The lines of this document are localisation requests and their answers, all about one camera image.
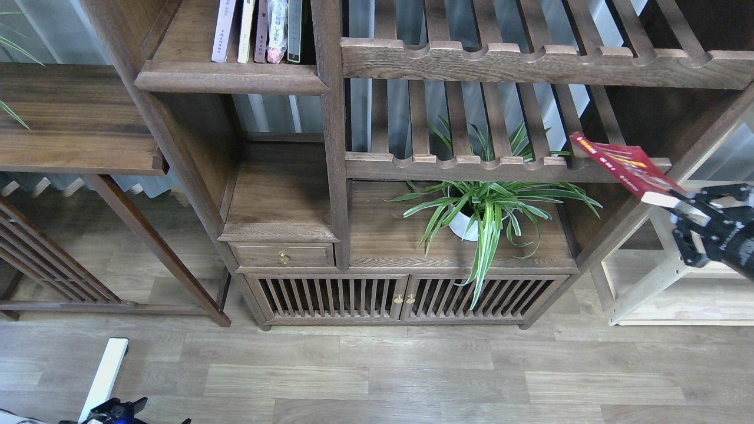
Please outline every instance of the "spider plant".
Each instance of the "spider plant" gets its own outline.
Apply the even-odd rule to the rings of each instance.
[[[0,12],[0,17],[8,16],[8,15],[17,15],[17,14],[23,14],[23,12]],[[4,23],[0,23],[0,28],[6,29],[6,30],[11,31],[11,32],[15,32],[16,34],[20,35],[21,37],[28,38],[24,34],[21,34],[20,32],[16,31],[15,29],[9,27],[8,25],[6,25]],[[18,44],[12,42],[11,40],[9,40],[9,39],[7,39],[5,37],[3,37],[2,35],[0,35],[0,48],[2,48],[2,50],[5,51],[5,53],[7,53],[8,56],[10,56],[10,53],[8,52],[8,48],[10,48],[11,50],[18,51],[19,53],[23,54],[24,56],[28,57],[29,59],[35,61],[36,63],[39,63],[40,65],[42,65],[42,62],[40,62],[35,57],[33,57],[28,51],[24,50]],[[21,119],[21,117],[19,115],[16,115],[16,112],[14,112],[10,107],[8,107],[8,105],[5,104],[5,102],[3,102],[2,100],[0,100],[0,109],[3,109],[4,111],[6,111],[7,114],[9,114],[10,116],[12,116],[16,121],[18,121],[21,125],[23,125],[27,130],[31,129],[26,124],[26,122],[24,122],[23,119]]]
[[[449,133],[449,125],[446,120],[441,119],[443,126]],[[489,145],[489,137],[484,137],[476,125],[471,125],[477,133],[481,143],[481,157],[484,160],[492,160],[492,148]],[[450,138],[438,128],[430,124],[432,131],[440,137],[441,140],[452,151]],[[526,134],[526,128],[523,124],[510,135],[511,150],[514,155],[524,157],[525,160],[532,160],[532,147],[529,144],[529,138]],[[553,152],[553,154],[567,155],[567,152]],[[474,285],[474,296],[471,301],[471,308],[477,305],[480,294],[483,289],[483,281],[492,264],[492,258],[498,248],[501,233],[505,231],[505,237],[509,243],[516,247],[526,247],[533,243],[519,243],[516,238],[521,237],[521,219],[529,220],[534,224],[537,234],[537,244],[531,253],[518,257],[526,259],[531,257],[539,248],[541,235],[539,231],[539,219],[550,220],[552,216],[541,207],[535,204],[551,203],[560,204],[563,198],[570,198],[584,202],[595,215],[597,208],[602,207],[597,201],[587,195],[580,187],[570,183],[521,183],[521,182],[492,182],[492,181],[443,181],[432,186],[417,188],[410,181],[409,186],[413,192],[392,198],[388,201],[407,201],[419,198],[432,193],[440,193],[439,198],[418,204],[408,209],[403,216],[410,217],[420,210],[434,209],[429,219],[427,228],[419,244],[425,246],[425,256],[429,253],[432,241],[435,235],[443,227],[449,226],[451,221],[456,218],[461,210],[467,210],[470,220],[466,228],[468,232],[474,223],[477,223],[479,229],[479,241],[477,241],[477,250],[474,254],[474,264],[471,273],[464,283]]]

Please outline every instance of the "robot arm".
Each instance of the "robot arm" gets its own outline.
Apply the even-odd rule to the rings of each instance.
[[[665,208],[676,216],[673,238],[683,262],[697,268],[710,260],[722,262],[754,281],[754,187],[731,184],[704,187],[689,196],[672,190],[670,194],[683,203]],[[714,203],[726,197],[743,205],[721,207]],[[692,232],[700,236],[705,253],[694,245]]]

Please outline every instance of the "brass drawer knob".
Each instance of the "brass drawer knob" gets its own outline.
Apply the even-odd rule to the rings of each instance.
[[[285,252],[278,252],[280,254],[280,257],[277,258],[277,261],[282,264],[286,265],[288,262],[290,262],[290,257],[285,254]]]

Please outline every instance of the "white flower pot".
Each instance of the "white flower pot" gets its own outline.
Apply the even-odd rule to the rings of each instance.
[[[479,240],[479,223],[474,223],[471,228],[466,231],[470,220],[470,217],[467,217],[462,212],[458,212],[458,215],[450,221],[450,229],[453,231],[453,234],[460,237],[461,240],[477,241]]]

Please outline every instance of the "red package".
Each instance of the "red package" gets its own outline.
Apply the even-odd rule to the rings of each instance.
[[[685,189],[654,166],[641,147],[592,143],[582,133],[573,133],[571,144],[581,147],[638,198],[642,198],[646,192],[666,195],[671,189],[687,194]]]

